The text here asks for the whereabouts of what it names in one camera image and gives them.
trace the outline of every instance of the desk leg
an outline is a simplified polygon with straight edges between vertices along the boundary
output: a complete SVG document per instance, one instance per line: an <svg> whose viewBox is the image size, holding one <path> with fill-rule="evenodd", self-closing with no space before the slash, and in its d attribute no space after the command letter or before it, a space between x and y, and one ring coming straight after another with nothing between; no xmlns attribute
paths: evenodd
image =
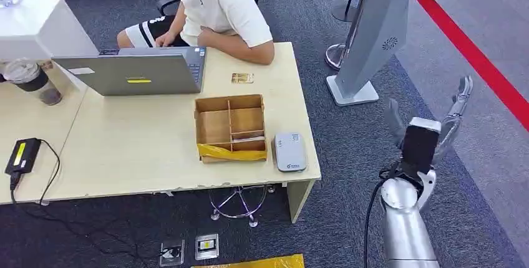
<svg viewBox="0 0 529 268"><path fill-rule="evenodd" d="M288 194L288 206L290 207L290 218L292 223L296 223L305 205L305 201L309 197L314 185L314 180L291 182L286 186L286 193Z"/></svg>

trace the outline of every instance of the white t-shirt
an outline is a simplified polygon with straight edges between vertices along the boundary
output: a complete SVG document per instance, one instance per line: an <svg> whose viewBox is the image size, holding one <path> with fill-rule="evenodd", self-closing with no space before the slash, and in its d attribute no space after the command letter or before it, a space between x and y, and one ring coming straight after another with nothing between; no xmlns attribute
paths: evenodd
<svg viewBox="0 0 529 268"><path fill-rule="evenodd" d="M185 25L180 33L190 45L198 45L200 26L221 34L238 34L248 47L272 40L270 28L254 0L182 0Z"/></svg>

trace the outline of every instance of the gray laptop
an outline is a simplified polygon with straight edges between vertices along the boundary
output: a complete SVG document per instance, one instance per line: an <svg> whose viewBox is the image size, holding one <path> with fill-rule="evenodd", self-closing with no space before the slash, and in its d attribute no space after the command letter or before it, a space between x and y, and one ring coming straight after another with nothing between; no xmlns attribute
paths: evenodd
<svg viewBox="0 0 529 268"><path fill-rule="evenodd" d="M104 96L163 95L200 92L205 54L204 47L136 48L52 60Z"/></svg>

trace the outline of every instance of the hand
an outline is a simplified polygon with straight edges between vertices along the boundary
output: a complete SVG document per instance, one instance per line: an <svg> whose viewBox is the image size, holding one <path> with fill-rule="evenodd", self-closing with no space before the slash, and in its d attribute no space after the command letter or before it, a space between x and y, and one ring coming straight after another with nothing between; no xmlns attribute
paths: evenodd
<svg viewBox="0 0 529 268"><path fill-rule="evenodd" d="M167 31L164 35L158 37L155 42L157 47L168 47L177 38L177 34L171 31Z"/></svg>
<svg viewBox="0 0 529 268"><path fill-rule="evenodd" d="M215 31L211 30L210 28L200 26L200 29L202 29L202 32L198 36L198 45L208 47L211 39L211 35L215 34Z"/></svg>

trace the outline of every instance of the black cable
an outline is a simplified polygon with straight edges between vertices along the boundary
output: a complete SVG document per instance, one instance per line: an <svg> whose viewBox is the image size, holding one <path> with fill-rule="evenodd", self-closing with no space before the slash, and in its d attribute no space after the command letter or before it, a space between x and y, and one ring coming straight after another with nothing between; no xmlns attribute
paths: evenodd
<svg viewBox="0 0 529 268"><path fill-rule="evenodd" d="M61 170L61 158L59 157L57 152L51 147L51 145L48 143L48 141L45 141L44 139L39 139L39 140L41 142L44 142L49 147L49 149L53 152L53 154L55 154L55 157L57 158L57 169L54 169L55 172L53 173L53 176L51 177L51 179L48 181L48 184L46 185L46 188L44 188L44 191L42 192L41 198L39 199L39 205L42 206L42 200L44 199L44 196L46 195L46 192L50 188L50 186L53 183L53 181L55 181L55 178L57 177L57 175L59 174L59 171Z"/></svg>
<svg viewBox="0 0 529 268"><path fill-rule="evenodd" d="M371 216L371 209L373 208L373 203L379 192L379 189L382 187L384 182L392 178L402 178L405 174L399 170L401 161L396 161L391 165L390 168L383 168L379 172L379 178L381 179L373 189L371 193L371 199L369 200L369 205L367 206L366 213L366 222L364 224L364 268L367 268L367 245L368 245L368 234L369 234L369 217Z"/></svg>
<svg viewBox="0 0 529 268"><path fill-rule="evenodd" d="M369 205L367 207L366 223L364 225L364 268L367 268L367 233L369 232L369 216L371 215L371 209L373 208L373 202L375 201L377 192L379 191L380 187L382 187L384 182L386 182L385 179L377 183L375 189L373 189L371 200L369 201Z"/></svg>
<svg viewBox="0 0 529 268"><path fill-rule="evenodd" d="M46 184L46 187L44 188L44 191L42 192L41 198L39 199L39 203L38 203L39 209L44 213L44 215L37 215L37 214L31 213L30 211L27 211L26 209L21 207L20 204L17 203L16 198L14 196L14 190L16 189L16 186L20 182L20 179L21 179L21 174L20 173L14 173L14 174L11 175L10 191L11 191L11 201L12 201L13 205L17 206L20 210L22 210L24 213L26 213L27 215L31 216L32 218L40 219L40 220L44 220L44 221L51 221L51 222L55 222L55 223L61 223L69 232L71 232L73 235L75 235L75 236L77 236L79 238L82 238L82 239L86 240L93 248L97 249L102 254L105 254L105 255L126 254L126 255L132 257L134 259L134 261L139 259L142 262L144 267L147 267L147 263L144 261L145 259L154 259L154 258L160 257L161 255L163 255L166 252L166 251L159 252L155 256L141 256L139 254L139 251L138 251L138 244L136 242L136 239L135 239L135 236L134 236L134 233L133 233L132 225L131 225L131 223L130 223L130 221L128 219L114 219L112 221L109 221L109 222L105 223L101 227L91 227L92 228L91 231L83 233L83 232L76 231L73 228L72 225L73 224L79 224L79 225L83 225L83 226L86 227L86 226L90 226L89 223L78 222L78 221L66 221L64 219L57 218L56 216L54 216L53 214L48 212L46 207L42 204L42 201L44 200L44 196L46 195L48 189L51 187L52 183L55 181L55 179L57 178L57 175L59 174L59 172L61 170L61 159L60 159L59 155L57 154L57 152L53 149L53 147L51 147L51 145L47 141L45 141L43 139L39 139L39 140L41 142L44 142L49 147L49 149L53 152L55 157L57 158L57 166L54 167L54 170L52 172L52 176L49 179L48 183ZM128 226L128 228L129 228L129 230L131 232L132 246L127 241L119 238L115 234L109 233L106 230L111 224L116 223L118 221L125 221L127 223L127 226ZM94 235L94 234L96 234L98 232L111 237L112 239L116 240L117 242L122 243L123 245L127 246L130 250L112 251L112 250L106 250L106 249L101 248L91 238L91 235Z"/></svg>

